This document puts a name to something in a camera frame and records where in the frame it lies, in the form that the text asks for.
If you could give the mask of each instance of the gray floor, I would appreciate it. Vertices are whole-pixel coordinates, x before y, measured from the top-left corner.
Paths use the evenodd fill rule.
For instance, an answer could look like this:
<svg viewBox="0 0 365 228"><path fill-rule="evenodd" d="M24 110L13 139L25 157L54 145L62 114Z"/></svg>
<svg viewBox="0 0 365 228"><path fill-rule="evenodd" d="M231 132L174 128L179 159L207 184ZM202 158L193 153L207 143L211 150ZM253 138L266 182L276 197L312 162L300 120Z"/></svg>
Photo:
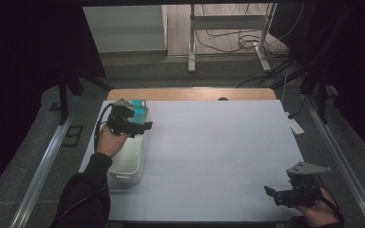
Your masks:
<svg viewBox="0 0 365 228"><path fill-rule="evenodd" d="M276 67L282 60L271 60ZM187 73L186 58L166 57L165 54L142 53L107 54L103 56L107 78L105 82L118 88L128 87L191 87L214 86L235 87L239 82L264 75L254 55L235 56L200 56L197 73ZM282 72L277 79L283 78ZM274 79L266 81L268 86ZM82 80L85 92L79 103L77 113L71 125L82 125L81 140L75 147L61 147L48 175L47 181L32 211L27 227L48 227L52 221L59 196L68 178L76 173L84 156L88 139L98 116L99 107L106 99L104 90ZM298 85L301 78L285 87L283 107L289 112L296 112L303 102ZM279 98L283 88L277 89ZM59 101L58 88L46 91L42 106L35 123L19 147L15 157L0 179L0 227L8 227L22 200L32 176L39 165L49 141L59 123L59 112L49 111L52 103ZM354 130L343 120L333 101L327 101L327 118L337 140L346 152L346 157L354 168L356 175L365 186L365 144ZM306 162L330 166L337 170L330 151L321 138L310 112L304 108L296 116L305 134L297 137L298 146ZM346 219L345 227L365 227L357 202L347 183L339 172L322 177L325 184L336 194Z"/></svg>

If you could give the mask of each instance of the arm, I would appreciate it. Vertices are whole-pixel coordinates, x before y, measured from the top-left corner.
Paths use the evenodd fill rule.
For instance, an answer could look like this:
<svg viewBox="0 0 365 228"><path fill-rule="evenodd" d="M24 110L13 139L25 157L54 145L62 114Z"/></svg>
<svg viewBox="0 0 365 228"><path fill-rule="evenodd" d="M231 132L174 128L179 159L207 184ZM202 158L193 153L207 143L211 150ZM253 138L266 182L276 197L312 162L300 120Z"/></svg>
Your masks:
<svg viewBox="0 0 365 228"><path fill-rule="evenodd" d="M51 227L105 227L110 199L106 172L129 135L114 135L104 125L97 145L83 173L73 175L60 197Z"/></svg>

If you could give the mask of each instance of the teal object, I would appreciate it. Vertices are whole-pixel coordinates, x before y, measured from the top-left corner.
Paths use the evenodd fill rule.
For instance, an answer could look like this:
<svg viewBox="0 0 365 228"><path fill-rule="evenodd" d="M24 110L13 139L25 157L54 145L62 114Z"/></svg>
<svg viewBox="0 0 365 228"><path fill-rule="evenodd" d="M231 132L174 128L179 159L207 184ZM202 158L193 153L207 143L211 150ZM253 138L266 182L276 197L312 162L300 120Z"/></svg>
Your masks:
<svg viewBox="0 0 365 228"><path fill-rule="evenodd" d="M136 99L129 102L133 105L132 110L135 112L129 120L136 124L144 124L147 116L146 100Z"/></svg>

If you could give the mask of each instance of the white wall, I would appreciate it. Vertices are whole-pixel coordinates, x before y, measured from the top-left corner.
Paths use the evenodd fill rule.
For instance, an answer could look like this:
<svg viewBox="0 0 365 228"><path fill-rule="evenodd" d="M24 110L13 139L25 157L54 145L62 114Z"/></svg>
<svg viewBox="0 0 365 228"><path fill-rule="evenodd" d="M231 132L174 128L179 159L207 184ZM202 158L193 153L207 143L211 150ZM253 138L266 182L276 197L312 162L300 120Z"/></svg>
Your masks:
<svg viewBox="0 0 365 228"><path fill-rule="evenodd" d="M100 53L165 50L166 13L162 8L88 7L84 12Z"/></svg>

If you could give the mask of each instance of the metal frame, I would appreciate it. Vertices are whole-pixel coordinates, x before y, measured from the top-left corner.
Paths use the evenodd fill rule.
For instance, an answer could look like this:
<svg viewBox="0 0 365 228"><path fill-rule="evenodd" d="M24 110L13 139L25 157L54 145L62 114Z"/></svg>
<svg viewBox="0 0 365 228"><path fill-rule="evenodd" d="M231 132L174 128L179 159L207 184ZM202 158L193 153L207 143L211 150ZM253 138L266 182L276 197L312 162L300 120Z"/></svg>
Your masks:
<svg viewBox="0 0 365 228"><path fill-rule="evenodd" d="M265 58L263 44L271 24L276 3L272 3L266 15L224 15L195 16L194 4L191 4L190 39L188 45L188 72L195 73L195 30L205 29L259 29L261 36L255 47L264 72L270 72L271 67Z"/></svg>
<svg viewBox="0 0 365 228"><path fill-rule="evenodd" d="M10 227L25 227L29 217L31 215L32 209L34 208L35 202L40 196L41 190L44 186L44 183L47 179L49 170L52 164L55 161L55 157L58 153L59 148L61 147L61 143L64 140L65 135L67 134L67 129L70 126L70 122L73 119L75 114L75 109L77 104L79 103L80 97L75 96L72 97L70 102L70 111L67 115L64 124L59 125L54 133L54 136L51 139L51 142L48 145L46 153L44 154L43 159L41 159L40 165L37 168L37 171L34 174L34 177L31 180L28 190L24 195L22 202L17 208L16 214L14 214L13 220L10 223Z"/></svg>
<svg viewBox="0 0 365 228"><path fill-rule="evenodd" d="M361 184L360 180L355 175L354 170L349 164L348 160L344 156L344 152L340 147L339 143L336 141L334 134L331 132L329 126L324 124L324 122L320 119L317 114L316 105L309 98L305 98L307 107L313 116L315 123L317 124L317 128L324 139L325 143L328 145L334 160L341 172L343 179L348 184L351 189L356 202L358 203L364 217L365 217L365 188Z"/></svg>

